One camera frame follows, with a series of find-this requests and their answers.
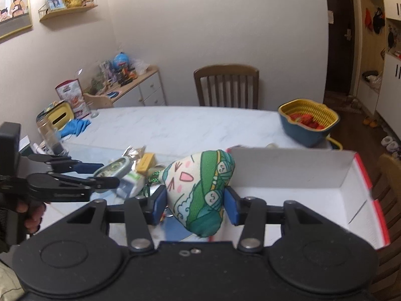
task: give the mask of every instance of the dark brown door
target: dark brown door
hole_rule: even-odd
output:
[[[327,0],[334,23],[328,24],[326,90],[348,94],[354,63],[354,4],[352,0]]]

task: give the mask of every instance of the wall shelf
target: wall shelf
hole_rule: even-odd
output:
[[[66,9],[61,9],[61,10],[55,10],[55,11],[48,11],[45,13],[43,16],[41,16],[40,22],[54,18],[54,17],[59,17],[67,14],[75,14],[78,12],[86,12],[90,9],[96,8],[97,4],[92,5],[92,6],[84,6],[84,7],[76,7],[76,8],[66,8]]]

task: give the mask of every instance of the wooden chair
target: wooden chair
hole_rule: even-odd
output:
[[[90,95],[88,93],[83,94],[86,103],[93,103],[93,107],[96,109],[107,109],[113,107],[112,100],[105,95]]]
[[[259,70],[252,66],[240,64],[206,66],[194,72],[194,79],[200,106],[258,108]],[[204,89],[207,91],[207,104],[205,104]]]
[[[391,244],[378,251],[379,269],[370,287],[378,300],[401,301],[401,162],[379,157],[372,197],[380,201]]]

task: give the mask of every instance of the photo frame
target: photo frame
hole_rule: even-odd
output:
[[[32,25],[29,0],[0,0],[0,40]]]
[[[50,11],[61,10],[66,8],[63,0],[46,0],[46,3],[49,6]]]

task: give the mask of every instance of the open cardboard box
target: open cardboard box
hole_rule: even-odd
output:
[[[390,243],[372,184],[357,153],[326,149],[268,149],[234,147],[230,186],[240,197],[254,196],[268,205],[295,200],[368,241],[375,249]],[[236,246],[242,226],[227,215],[214,241],[231,240]],[[266,225],[265,245],[281,237],[280,225]]]

